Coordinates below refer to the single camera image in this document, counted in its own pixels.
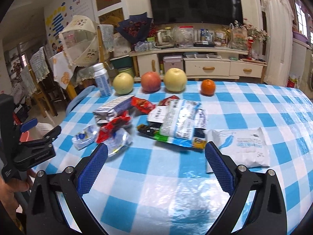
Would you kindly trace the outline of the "person's left hand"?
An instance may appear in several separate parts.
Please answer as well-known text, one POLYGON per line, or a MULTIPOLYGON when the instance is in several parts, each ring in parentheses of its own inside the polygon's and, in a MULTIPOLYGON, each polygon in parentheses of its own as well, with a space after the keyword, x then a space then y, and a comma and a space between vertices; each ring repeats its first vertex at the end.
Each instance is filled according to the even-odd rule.
POLYGON ((36 173, 30 169, 27 171, 26 181, 12 178, 9 182, 6 183, 3 178, 1 178, 1 202, 8 215, 14 222, 16 222, 16 210, 19 207, 19 203, 15 199, 14 194, 19 192, 26 192, 31 189, 33 185, 31 178, 35 177, 36 173))

